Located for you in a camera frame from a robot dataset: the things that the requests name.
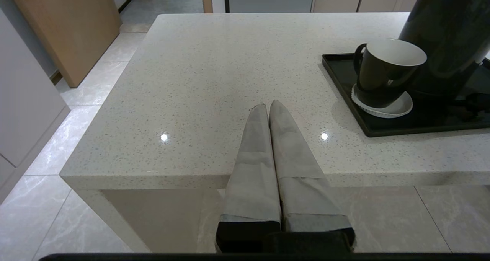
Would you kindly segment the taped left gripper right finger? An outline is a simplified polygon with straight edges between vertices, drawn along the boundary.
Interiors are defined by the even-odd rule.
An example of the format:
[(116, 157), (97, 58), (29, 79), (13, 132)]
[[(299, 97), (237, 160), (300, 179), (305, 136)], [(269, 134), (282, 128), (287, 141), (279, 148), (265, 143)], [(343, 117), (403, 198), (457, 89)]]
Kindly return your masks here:
[(274, 100), (269, 114), (285, 230), (352, 234), (348, 216), (329, 194), (329, 183), (289, 110)]

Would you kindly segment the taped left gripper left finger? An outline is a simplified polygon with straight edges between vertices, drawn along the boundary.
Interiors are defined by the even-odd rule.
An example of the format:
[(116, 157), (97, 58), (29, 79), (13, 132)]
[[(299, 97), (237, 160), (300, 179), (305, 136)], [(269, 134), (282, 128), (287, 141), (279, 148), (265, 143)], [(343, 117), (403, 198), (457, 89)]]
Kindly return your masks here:
[(281, 231), (281, 207), (265, 104), (250, 110), (225, 189), (218, 234)]

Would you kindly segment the black electric kettle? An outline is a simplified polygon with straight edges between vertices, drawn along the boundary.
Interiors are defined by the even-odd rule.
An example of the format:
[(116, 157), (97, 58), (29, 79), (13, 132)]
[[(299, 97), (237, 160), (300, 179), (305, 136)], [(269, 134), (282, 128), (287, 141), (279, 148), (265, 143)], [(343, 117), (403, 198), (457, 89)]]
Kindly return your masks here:
[(399, 39), (427, 54), (409, 94), (456, 96), (490, 52), (490, 0), (416, 0)]

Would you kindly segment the black cup white inside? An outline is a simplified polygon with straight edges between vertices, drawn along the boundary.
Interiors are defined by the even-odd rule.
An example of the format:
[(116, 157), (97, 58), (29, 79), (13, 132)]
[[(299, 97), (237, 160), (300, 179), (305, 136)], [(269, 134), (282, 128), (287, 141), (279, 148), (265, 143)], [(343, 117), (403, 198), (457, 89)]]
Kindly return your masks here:
[(427, 62), (420, 47), (404, 40), (386, 38), (359, 45), (353, 58), (358, 99), (383, 109), (409, 87)]

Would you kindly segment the black rectangular serving tray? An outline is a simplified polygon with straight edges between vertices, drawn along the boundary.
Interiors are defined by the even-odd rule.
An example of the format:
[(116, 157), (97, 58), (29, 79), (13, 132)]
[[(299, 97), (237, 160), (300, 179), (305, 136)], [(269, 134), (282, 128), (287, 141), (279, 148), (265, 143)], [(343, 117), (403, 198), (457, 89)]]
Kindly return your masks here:
[(455, 99), (437, 103), (414, 99), (406, 116), (383, 119), (367, 114), (351, 100), (356, 80), (353, 56), (324, 54), (322, 64), (367, 137), (490, 128), (490, 59), (476, 68)]

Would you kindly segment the white saucer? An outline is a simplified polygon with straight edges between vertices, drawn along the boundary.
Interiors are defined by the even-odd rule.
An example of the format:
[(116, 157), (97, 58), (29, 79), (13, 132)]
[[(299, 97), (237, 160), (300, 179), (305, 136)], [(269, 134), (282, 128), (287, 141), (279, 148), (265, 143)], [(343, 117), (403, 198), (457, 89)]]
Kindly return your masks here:
[(364, 104), (358, 98), (357, 85), (353, 85), (351, 89), (351, 100), (364, 112), (371, 116), (383, 119), (394, 119), (406, 116), (413, 109), (413, 101), (408, 92), (403, 92), (393, 103), (385, 108), (374, 108)]

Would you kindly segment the brown wooden door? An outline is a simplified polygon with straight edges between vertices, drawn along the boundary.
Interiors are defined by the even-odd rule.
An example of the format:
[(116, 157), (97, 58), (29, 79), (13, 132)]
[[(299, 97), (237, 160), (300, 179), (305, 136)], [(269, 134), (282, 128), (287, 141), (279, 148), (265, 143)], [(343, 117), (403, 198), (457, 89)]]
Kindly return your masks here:
[(13, 0), (71, 88), (119, 35), (114, 0)]

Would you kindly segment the white low cabinet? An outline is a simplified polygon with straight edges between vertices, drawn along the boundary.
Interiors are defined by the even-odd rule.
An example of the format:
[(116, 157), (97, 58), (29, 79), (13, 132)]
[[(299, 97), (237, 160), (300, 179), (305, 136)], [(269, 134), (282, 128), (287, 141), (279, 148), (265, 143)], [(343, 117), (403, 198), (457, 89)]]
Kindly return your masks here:
[(70, 108), (0, 9), (0, 204)]

